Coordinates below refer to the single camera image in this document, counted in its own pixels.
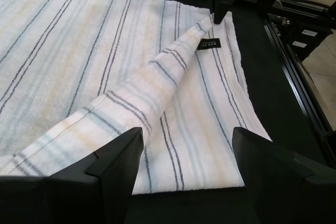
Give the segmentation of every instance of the terry cloth texture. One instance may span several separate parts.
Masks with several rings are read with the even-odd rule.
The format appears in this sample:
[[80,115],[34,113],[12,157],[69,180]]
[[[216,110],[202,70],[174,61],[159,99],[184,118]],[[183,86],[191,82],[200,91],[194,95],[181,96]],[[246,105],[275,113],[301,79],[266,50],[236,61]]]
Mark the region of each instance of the terry cloth texture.
[[[269,137],[231,13],[214,25],[175,1],[0,0],[0,17],[0,175],[51,175],[139,126],[134,194],[244,185],[233,128]],[[196,50],[202,38],[222,47]]]

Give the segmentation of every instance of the striped towel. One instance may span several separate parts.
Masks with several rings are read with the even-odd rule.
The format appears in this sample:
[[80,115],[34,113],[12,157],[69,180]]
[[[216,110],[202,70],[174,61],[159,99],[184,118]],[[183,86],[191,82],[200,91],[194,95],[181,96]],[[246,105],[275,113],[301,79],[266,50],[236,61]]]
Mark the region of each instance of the striped towel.
[[0,122],[0,174],[21,176],[142,127],[134,194],[243,186],[233,128],[269,138],[231,13],[165,0],[0,0]]

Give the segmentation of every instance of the floor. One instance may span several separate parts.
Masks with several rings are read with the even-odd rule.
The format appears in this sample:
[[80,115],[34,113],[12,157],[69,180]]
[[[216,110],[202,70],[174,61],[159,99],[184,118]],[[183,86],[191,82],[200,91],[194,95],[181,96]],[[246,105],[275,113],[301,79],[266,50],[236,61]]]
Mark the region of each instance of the floor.
[[[332,5],[336,0],[311,0]],[[315,93],[331,127],[336,130],[336,30],[303,61]]]

